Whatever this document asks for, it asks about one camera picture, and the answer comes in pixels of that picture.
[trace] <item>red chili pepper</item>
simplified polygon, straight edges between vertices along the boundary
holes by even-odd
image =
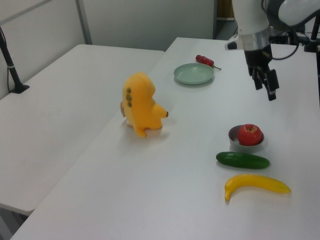
[[[215,66],[215,62],[214,61],[212,61],[211,59],[209,59],[209,58],[207,58],[205,56],[197,55],[195,57],[195,60],[197,60],[201,64],[206,64],[206,65],[209,65],[210,67],[213,67],[213,68],[221,70],[221,68]]]

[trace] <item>vegetable toy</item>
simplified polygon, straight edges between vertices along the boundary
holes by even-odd
[[[213,68],[221,70],[221,68],[215,66],[215,62],[214,61],[212,61],[211,59],[209,59],[209,58],[207,58],[205,56],[197,55],[195,57],[195,60],[197,60],[201,64],[206,64],[206,65],[209,65],[210,67],[213,67]]]
[[[270,165],[269,160],[264,157],[234,151],[220,152],[215,158],[223,165],[236,168],[265,169]]]

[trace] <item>white wall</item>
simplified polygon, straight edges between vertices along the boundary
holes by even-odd
[[[166,51],[176,37],[212,39],[215,0],[80,0],[94,45]]]
[[[51,0],[0,0],[0,25]]]
[[[85,43],[75,0],[49,1],[1,28],[23,83],[74,46]],[[0,99],[7,94],[7,64],[0,53]]]

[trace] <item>red apple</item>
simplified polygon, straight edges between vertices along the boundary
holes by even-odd
[[[254,146],[262,141],[262,132],[260,128],[253,124],[242,125],[238,132],[240,145]]]

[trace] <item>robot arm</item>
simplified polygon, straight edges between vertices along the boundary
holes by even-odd
[[[249,75],[255,88],[265,86],[268,99],[276,99],[279,88],[276,71],[268,64],[273,59],[270,25],[293,31],[320,15],[319,0],[232,0],[238,34],[225,45],[227,50],[243,49]]]

